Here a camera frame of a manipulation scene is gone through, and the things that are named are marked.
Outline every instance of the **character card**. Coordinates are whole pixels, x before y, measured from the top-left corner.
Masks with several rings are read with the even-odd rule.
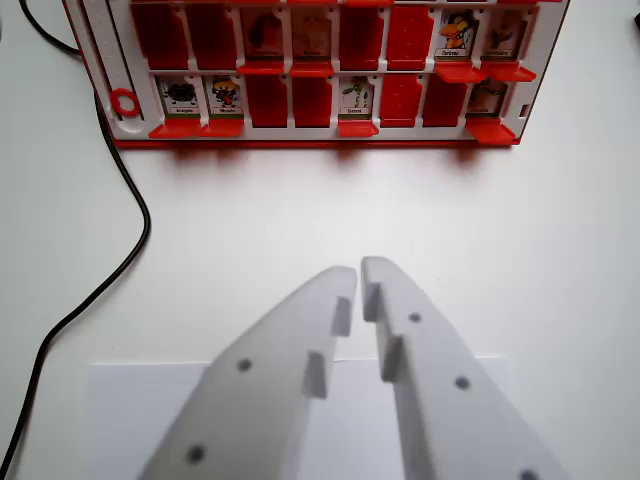
[[[471,56],[478,21],[472,10],[443,11],[436,42],[437,60],[466,60]]]
[[[527,29],[522,10],[497,10],[491,17],[483,59],[514,60]]]
[[[282,23],[271,8],[241,10],[244,51],[247,58],[279,59],[282,51]]]
[[[242,118],[242,93],[240,85],[230,75],[214,75],[204,78],[211,118]]]
[[[183,76],[156,77],[156,83],[167,117],[200,117],[196,89]]]
[[[474,85],[467,107],[467,117],[497,117],[507,93],[507,84],[491,77]]]
[[[340,78],[339,118],[369,119],[373,112],[373,85],[367,77]]]
[[[331,20],[322,7],[291,9],[293,56],[314,60],[331,57]]]

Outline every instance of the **white paper sheet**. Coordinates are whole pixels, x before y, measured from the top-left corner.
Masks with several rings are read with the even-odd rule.
[[[502,389],[502,357],[479,359]],[[93,365],[87,438],[91,478],[134,480],[152,454],[206,364]],[[298,478],[404,478],[395,401],[380,380],[377,360],[334,365],[329,398],[314,400]]]

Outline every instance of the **guess who game board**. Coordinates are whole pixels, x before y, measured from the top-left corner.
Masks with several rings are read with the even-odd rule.
[[[520,143],[569,0],[63,0],[123,147]]]

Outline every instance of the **yellow cartoon character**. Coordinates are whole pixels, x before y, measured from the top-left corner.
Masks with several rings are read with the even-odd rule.
[[[475,25],[476,20],[471,10],[452,13],[447,25],[440,29],[440,35],[447,38],[445,48],[466,48],[465,34]]]

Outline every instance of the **black cartoon character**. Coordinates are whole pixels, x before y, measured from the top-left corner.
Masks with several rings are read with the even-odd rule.
[[[238,85],[233,83],[229,77],[216,78],[211,91],[223,107],[236,107],[233,102],[238,100]]]
[[[172,83],[165,91],[164,98],[169,97],[173,103],[190,102],[195,105],[196,89],[190,83]]]

